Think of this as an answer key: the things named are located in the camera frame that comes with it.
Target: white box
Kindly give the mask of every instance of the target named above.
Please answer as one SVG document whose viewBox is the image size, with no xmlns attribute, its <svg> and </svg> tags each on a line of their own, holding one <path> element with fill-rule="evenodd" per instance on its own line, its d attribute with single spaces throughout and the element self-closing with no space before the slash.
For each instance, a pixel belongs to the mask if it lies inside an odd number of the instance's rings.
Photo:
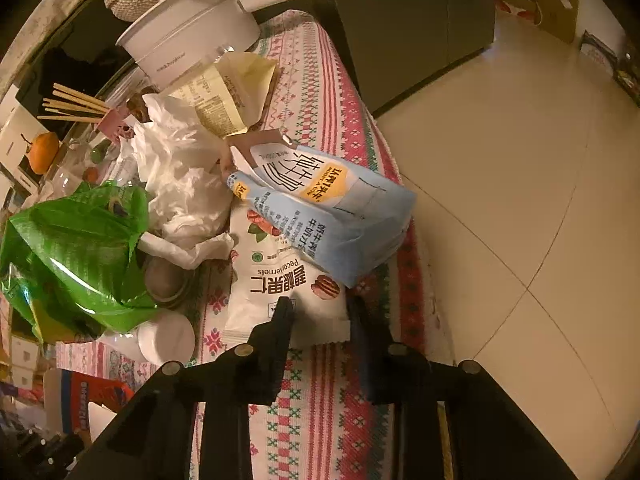
<svg viewBox="0 0 640 480">
<path fill-rule="evenodd" d="M 29 370 L 38 369 L 40 346 L 33 341 L 27 341 L 21 337 L 11 336 L 11 364 Z"/>
<path fill-rule="evenodd" d="M 13 366 L 11 368 L 11 380 L 14 386 L 31 390 L 33 389 L 33 370 Z"/>
</svg>

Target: beige tile floor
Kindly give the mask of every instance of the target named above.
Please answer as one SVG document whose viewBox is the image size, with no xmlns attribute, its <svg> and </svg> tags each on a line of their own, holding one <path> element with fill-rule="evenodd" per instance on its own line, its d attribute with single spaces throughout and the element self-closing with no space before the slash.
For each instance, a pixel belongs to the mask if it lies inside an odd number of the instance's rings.
<svg viewBox="0 0 640 480">
<path fill-rule="evenodd" d="M 640 418 L 640 112 L 501 14 L 494 45 L 378 119 L 457 360 L 477 359 L 581 479 Z"/>
</svg>

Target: yellow label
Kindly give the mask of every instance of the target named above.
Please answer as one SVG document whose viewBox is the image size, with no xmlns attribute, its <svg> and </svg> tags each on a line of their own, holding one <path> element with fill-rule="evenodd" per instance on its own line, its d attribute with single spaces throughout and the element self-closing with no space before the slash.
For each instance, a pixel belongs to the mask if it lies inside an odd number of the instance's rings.
<svg viewBox="0 0 640 480">
<path fill-rule="evenodd" d="M 247 193 L 249 193 L 249 186 L 247 186 L 247 184 L 245 184 L 241 180 L 238 180 L 234 184 L 233 191 L 235 196 L 237 196 L 240 200 L 244 200 L 244 197 L 246 197 Z"/>
<path fill-rule="evenodd" d="M 316 180 L 305 188 L 302 196 L 311 202 L 324 202 L 330 198 L 344 196 L 347 191 L 348 170 L 341 164 L 325 164 Z"/>
</svg>

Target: green plastic bag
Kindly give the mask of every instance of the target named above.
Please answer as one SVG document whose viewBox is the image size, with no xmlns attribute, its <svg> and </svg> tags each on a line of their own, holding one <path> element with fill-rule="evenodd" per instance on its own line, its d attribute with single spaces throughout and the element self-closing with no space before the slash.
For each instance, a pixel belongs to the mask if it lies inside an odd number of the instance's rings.
<svg viewBox="0 0 640 480">
<path fill-rule="evenodd" d="M 36 204 L 7 221 L 2 292 L 43 342 L 129 332 L 156 309 L 134 254 L 147 225 L 139 187 L 82 185 Z"/>
</svg>

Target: white bottle cap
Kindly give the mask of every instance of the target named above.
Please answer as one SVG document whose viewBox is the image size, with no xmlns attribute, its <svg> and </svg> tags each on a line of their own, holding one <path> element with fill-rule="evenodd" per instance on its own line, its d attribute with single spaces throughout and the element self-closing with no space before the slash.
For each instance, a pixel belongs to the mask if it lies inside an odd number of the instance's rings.
<svg viewBox="0 0 640 480">
<path fill-rule="evenodd" d="M 155 317 L 138 326 L 138 344 L 145 359 L 156 366 L 167 361 L 187 364 L 195 349 L 196 336 L 186 317 L 159 308 Z"/>
</svg>

